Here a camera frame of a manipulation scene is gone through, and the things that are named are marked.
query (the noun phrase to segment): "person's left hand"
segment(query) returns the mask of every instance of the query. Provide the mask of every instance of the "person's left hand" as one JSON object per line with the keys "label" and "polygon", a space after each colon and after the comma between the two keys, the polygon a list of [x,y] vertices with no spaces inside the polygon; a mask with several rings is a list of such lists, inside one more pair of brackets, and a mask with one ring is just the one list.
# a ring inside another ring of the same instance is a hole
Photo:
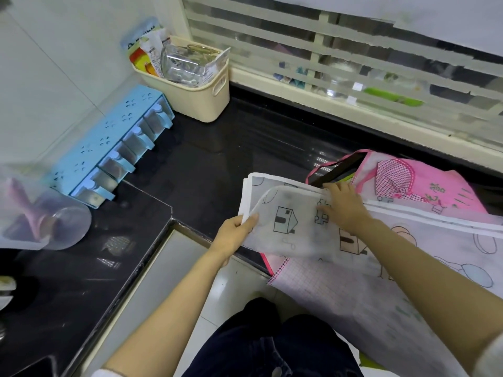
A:
{"label": "person's left hand", "polygon": [[225,220],[218,229],[217,236],[208,249],[208,251],[222,258],[222,267],[229,263],[230,256],[241,246],[248,233],[252,231],[259,221],[257,213],[251,215],[243,224],[241,224],[242,218],[242,215],[238,215]]}

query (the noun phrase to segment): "basket handle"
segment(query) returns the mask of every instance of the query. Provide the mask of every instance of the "basket handle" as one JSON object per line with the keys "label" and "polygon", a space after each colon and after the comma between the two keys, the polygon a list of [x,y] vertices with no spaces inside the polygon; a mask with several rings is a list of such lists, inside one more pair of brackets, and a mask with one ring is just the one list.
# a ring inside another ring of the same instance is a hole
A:
{"label": "basket handle", "polygon": [[217,96],[218,93],[222,90],[223,86],[227,83],[227,74],[223,74],[220,79],[217,81],[217,84],[213,86],[212,94],[213,96]]}

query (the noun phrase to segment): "person's right arm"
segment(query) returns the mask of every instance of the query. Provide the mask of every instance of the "person's right arm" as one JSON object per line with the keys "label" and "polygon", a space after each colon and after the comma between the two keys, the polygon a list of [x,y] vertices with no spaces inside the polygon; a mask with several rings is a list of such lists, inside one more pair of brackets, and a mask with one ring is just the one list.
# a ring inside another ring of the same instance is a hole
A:
{"label": "person's right arm", "polygon": [[332,205],[324,207],[324,213],[369,247],[426,323],[472,374],[484,349],[503,332],[503,300],[372,218],[349,184],[324,187],[332,197]]}

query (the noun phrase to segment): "dark jeans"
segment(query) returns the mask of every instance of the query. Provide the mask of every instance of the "dark jeans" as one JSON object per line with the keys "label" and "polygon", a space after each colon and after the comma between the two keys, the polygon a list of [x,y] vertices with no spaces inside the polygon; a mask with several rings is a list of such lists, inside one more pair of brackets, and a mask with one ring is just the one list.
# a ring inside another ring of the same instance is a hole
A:
{"label": "dark jeans", "polygon": [[264,298],[247,303],[199,350],[183,377],[363,377],[349,346],[324,321],[298,315],[281,324]]}

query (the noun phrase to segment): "beige storage basket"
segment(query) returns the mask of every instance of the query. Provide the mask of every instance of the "beige storage basket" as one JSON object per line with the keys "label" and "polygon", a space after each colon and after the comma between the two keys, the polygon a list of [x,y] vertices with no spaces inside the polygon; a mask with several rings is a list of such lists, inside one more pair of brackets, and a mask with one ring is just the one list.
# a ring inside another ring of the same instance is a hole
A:
{"label": "beige storage basket", "polygon": [[[175,36],[171,36],[171,42],[179,46],[186,46],[190,43],[200,45],[200,43]],[[228,68],[229,61],[210,83],[203,87],[193,88],[147,74],[133,66],[133,69],[141,75],[146,84],[165,94],[173,110],[205,123],[217,119],[229,103]]]}

